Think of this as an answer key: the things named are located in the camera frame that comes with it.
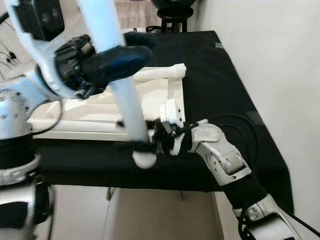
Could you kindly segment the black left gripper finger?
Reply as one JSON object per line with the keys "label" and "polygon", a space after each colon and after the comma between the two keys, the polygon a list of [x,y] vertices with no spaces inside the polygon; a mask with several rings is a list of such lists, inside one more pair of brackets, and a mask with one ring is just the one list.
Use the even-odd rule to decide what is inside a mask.
{"label": "black left gripper finger", "polygon": [[123,38],[128,47],[146,47],[152,50],[157,45],[157,38],[150,32],[125,32]]}
{"label": "black left gripper finger", "polygon": [[107,85],[133,76],[153,58],[146,46],[115,46],[82,62],[82,73],[90,83]]}

